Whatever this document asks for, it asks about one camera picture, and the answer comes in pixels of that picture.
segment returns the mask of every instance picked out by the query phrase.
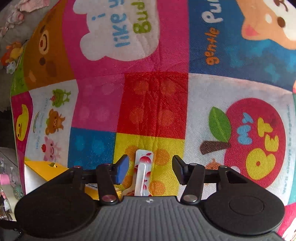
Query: ribbed black surface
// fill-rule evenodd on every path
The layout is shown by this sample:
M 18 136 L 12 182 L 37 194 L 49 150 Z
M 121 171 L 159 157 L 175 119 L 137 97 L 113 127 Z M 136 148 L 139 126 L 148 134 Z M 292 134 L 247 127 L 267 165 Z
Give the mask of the ribbed black surface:
M 54 224 L 49 227 L 54 232 Z M 24 236 L 21 240 L 48 240 Z M 200 210 L 177 202 L 175 197 L 125 197 L 112 207 L 103 207 L 84 230 L 62 240 L 151 241 L 282 241 L 275 233 L 243 238 L 212 227 Z

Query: play mat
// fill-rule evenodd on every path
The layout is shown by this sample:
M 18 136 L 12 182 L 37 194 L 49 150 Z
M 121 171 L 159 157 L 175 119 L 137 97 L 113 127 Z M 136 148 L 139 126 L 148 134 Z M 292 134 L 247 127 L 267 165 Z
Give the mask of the play mat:
M 11 89 L 23 188 L 25 160 L 94 169 L 128 154 L 123 190 L 144 149 L 151 195 L 180 197 L 179 155 L 277 195 L 279 234 L 294 239 L 295 16 L 286 0 L 60 0 Z M 205 184 L 203 198 L 214 191 Z

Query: cartoon apple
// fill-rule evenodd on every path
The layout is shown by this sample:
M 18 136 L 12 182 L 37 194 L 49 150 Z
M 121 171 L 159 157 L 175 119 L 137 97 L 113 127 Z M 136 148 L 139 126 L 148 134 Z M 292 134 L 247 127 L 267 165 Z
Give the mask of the cartoon apple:
M 143 162 L 143 163 L 146 163 L 146 164 L 151 164 L 151 160 L 147 156 L 142 156 L 139 161 Z
M 241 99 L 224 113 L 213 107 L 209 128 L 218 141 L 204 141 L 203 155 L 227 149 L 224 164 L 239 168 L 240 173 L 262 187 L 275 180 L 283 165 L 286 135 L 278 112 L 256 98 Z

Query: yellow toy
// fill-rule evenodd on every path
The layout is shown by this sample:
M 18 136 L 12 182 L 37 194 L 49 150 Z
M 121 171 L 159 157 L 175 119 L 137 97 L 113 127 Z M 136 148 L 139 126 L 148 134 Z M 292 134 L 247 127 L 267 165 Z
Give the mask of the yellow toy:
M 29 123 L 29 111 L 26 105 L 22 104 L 22 114 L 17 118 L 16 136 L 20 141 L 23 141 L 27 132 Z
M 18 57 L 21 56 L 21 54 L 22 54 L 23 51 L 24 51 L 24 47 L 23 46 L 20 47 L 20 48 L 17 47 L 17 48 L 12 49 L 11 52 L 10 52 L 9 59 L 7 59 L 5 62 L 6 63 L 9 63 L 11 61 L 17 60 Z

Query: yellow square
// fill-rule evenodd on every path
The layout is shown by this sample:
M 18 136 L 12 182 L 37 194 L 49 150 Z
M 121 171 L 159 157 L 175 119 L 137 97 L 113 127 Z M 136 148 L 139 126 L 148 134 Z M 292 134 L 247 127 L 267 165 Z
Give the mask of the yellow square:
M 127 175 L 119 188 L 124 190 L 131 186 L 136 151 L 138 149 L 149 150 L 154 154 L 149 192 L 153 196 L 177 196 L 179 182 L 172 169 L 172 157 L 179 155 L 183 157 L 184 140 L 162 137 L 148 137 L 131 134 L 116 134 L 114 163 L 123 154 L 130 158 L 130 166 Z

